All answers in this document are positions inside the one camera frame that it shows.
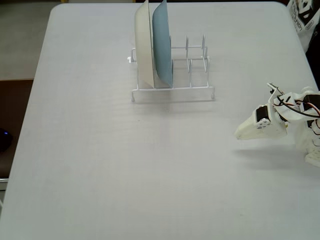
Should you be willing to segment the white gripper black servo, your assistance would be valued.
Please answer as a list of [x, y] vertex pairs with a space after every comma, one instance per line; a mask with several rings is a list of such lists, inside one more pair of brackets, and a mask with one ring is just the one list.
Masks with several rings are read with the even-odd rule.
[[238, 140], [269, 139], [287, 135], [286, 123], [272, 104], [259, 106], [234, 132]]

